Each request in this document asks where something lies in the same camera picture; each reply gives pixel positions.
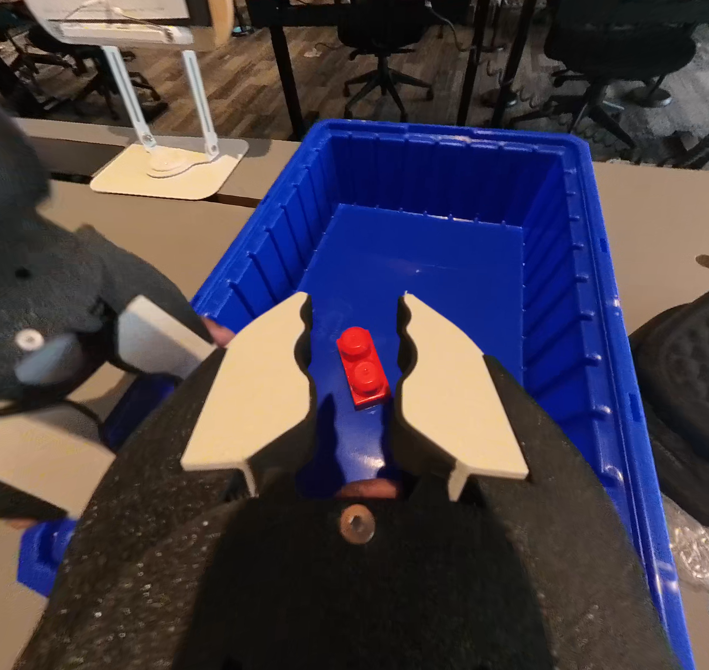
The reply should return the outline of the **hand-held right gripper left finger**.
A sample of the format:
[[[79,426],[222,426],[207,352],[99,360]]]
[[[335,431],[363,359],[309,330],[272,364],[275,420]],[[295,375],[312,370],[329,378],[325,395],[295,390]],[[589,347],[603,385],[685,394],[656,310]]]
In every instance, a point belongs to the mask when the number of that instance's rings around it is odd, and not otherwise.
[[[240,471],[255,498],[309,462],[317,414],[312,326],[311,296],[297,292],[235,335],[182,454],[184,471]]]

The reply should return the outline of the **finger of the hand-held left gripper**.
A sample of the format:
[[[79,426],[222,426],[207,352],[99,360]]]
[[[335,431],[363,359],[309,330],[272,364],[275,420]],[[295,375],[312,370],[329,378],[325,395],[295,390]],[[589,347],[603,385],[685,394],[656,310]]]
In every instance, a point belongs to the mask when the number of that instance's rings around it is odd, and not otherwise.
[[[119,362],[133,371],[186,379],[216,348],[143,295],[119,315]]]
[[[1,417],[1,517],[78,520],[115,454],[82,410]]]

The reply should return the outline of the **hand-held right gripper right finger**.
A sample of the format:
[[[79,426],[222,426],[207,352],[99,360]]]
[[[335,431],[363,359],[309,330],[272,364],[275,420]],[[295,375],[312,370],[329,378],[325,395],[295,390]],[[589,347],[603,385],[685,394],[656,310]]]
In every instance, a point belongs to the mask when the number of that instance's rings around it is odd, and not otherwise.
[[[471,476],[523,481],[518,438],[481,348],[418,296],[398,300],[400,338],[389,447],[397,466],[443,478],[458,501]]]

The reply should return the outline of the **red two-stud block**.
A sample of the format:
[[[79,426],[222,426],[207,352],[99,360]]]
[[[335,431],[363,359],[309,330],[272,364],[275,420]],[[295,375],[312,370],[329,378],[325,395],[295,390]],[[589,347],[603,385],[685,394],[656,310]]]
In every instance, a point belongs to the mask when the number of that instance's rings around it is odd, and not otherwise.
[[[391,389],[370,332],[350,327],[336,345],[354,408],[367,409],[387,402]]]

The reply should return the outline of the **blue plastic bin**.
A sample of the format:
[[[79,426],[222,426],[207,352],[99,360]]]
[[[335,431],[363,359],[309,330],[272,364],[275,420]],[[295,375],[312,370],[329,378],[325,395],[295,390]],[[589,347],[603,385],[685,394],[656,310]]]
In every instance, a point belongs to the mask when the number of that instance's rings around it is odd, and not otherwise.
[[[315,449],[251,497],[182,469],[226,349],[118,450],[16,669],[694,669],[589,148],[316,125],[197,292],[235,335],[311,296]],[[406,292],[481,348],[523,481],[403,472]],[[391,389],[356,410],[336,341]]]

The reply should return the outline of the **black office chair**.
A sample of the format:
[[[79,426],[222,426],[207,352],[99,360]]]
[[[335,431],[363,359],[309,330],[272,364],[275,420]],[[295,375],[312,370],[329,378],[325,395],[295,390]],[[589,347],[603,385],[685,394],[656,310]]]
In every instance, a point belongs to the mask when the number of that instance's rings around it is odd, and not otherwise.
[[[354,0],[350,10],[338,23],[338,39],[350,48],[350,60],[371,56],[377,67],[344,82],[343,96],[348,98],[344,119],[353,118],[353,109],[375,89],[394,99],[400,121],[408,114],[398,92],[398,85],[425,90],[426,100],[433,100],[432,84],[394,70],[389,60],[396,54],[412,53],[428,27],[427,0]]]
[[[708,23],[708,0],[547,0],[551,24],[544,54],[563,69],[553,86],[583,81],[581,95],[551,95],[534,110],[510,119],[509,127],[569,115],[568,133],[589,118],[617,142],[635,150],[634,139],[606,111],[608,88],[618,81],[642,81],[658,89],[696,54],[693,32]]]
[[[114,102],[119,89],[101,47],[60,42],[20,2],[1,5],[1,44],[9,45],[14,52],[12,61],[1,59],[1,97],[17,116],[46,118],[64,104],[83,116],[85,99],[96,94],[111,120],[120,120]],[[41,87],[41,66],[68,70],[76,78],[87,76],[90,69],[93,75],[74,96],[59,98]]]

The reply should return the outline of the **clear plastic wrap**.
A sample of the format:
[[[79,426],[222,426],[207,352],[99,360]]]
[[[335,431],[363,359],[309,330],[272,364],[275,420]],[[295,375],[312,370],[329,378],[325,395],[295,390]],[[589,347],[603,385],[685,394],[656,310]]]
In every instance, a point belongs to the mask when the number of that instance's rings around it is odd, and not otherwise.
[[[679,578],[708,592],[708,529],[662,496],[670,549]]]

